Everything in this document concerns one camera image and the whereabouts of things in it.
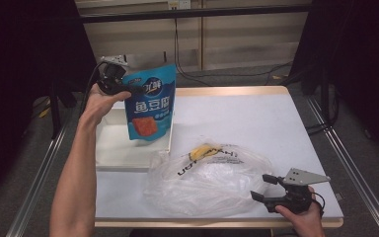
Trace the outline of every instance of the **blue snack bag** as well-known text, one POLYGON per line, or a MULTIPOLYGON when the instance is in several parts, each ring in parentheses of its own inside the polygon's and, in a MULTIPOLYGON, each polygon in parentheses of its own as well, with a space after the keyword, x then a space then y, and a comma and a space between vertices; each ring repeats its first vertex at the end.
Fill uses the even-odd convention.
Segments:
POLYGON ((171 128, 176 88, 175 64, 140 71, 122 78, 124 85, 141 86, 144 93, 125 100, 130 140, 155 140, 171 128))

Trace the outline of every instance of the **white table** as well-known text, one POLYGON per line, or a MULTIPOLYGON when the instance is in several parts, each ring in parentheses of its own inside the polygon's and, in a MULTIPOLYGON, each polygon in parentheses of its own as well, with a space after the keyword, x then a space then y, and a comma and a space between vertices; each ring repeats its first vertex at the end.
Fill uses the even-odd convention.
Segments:
MULTIPOLYGON (((178 88, 171 157, 188 153, 202 136, 241 145, 267 157, 275 176, 290 168, 325 175, 294 103, 284 87, 178 88)), ((258 202, 245 213, 192 217, 165 213, 151 205, 142 189, 144 172, 98 171, 96 226, 185 228, 279 228, 291 226, 258 202)), ((313 185, 326 201, 324 227, 340 227, 343 215, 330 183, 313 185)), ((281 197, 270 186, 266 197, 281 197)))

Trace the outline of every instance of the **hand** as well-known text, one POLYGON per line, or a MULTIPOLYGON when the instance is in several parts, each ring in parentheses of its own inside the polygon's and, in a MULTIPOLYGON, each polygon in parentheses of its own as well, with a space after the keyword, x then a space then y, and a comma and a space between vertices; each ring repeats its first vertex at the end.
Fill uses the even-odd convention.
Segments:
MULTIPOLYGON (((314 192, 312 187, 309 187, 309 190, 312 193, 314 192)), ((276 206, 275 210, 293 224, 295 231, 300 236, 325 236, 321 222, 320 208, 316 203, 312 202, 309 209, 300 214, 294 214, 282 205, 276 206)))
POLYGON ((103 116, 110 111, 115 102, 123 101, 130 96, 131 93, 129 92, 120 92, 118 94, 108 96, 100 90, 98 84, 94 84, 89 92, 88 102, 82 117, 91 117, 98 124, 101 122, 103 116))

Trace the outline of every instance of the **white box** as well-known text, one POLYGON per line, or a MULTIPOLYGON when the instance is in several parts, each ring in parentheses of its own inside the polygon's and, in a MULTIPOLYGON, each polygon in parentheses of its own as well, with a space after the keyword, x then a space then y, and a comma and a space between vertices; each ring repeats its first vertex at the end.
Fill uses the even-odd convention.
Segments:
POLYGON ((170 150, 171 131, 154 141, 130 140, 124 103, 115 103, 97 126, 97 169, 146 172, 156 152, 170 150))

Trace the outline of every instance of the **transparent plastic bag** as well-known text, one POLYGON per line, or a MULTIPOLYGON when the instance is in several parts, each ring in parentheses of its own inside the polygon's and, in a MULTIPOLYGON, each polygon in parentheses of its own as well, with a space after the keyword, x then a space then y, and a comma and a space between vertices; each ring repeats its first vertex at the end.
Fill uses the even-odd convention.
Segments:
POLYGON ((191 216, 243 213, 259 204, 251 191, 265 192, 269 160, 237 145, 207 145, 217 152, 200 159, 191 157, 194 150, 175 159, 159 152, 151 162, 145 197, 164 211, 191 216))

